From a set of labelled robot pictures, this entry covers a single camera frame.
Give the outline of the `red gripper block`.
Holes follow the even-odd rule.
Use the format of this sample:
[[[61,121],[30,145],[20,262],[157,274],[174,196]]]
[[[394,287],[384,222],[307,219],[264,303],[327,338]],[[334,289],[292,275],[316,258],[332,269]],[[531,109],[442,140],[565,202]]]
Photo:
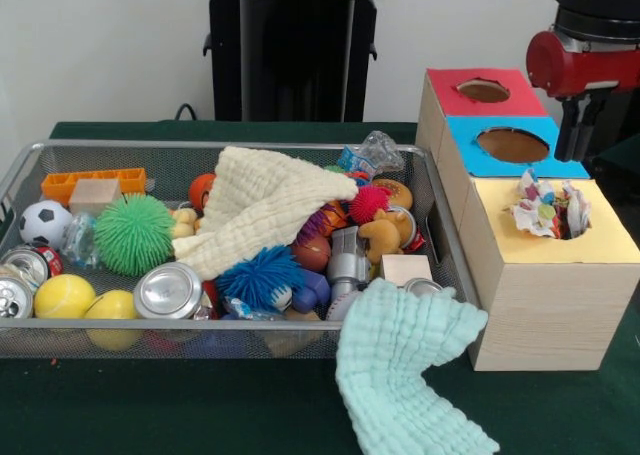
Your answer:
[[[576,158],[586,156],[598,116],[598,97],[588,93],[577,127],[580,107],[574,96],[599,89],[637,88],[639,47],[587,42],[543,31],[529,43],[526,70],[534,87],[552,98],[562,98],[563,117],[554,156],[559,161],[572,161],[574,152]]]

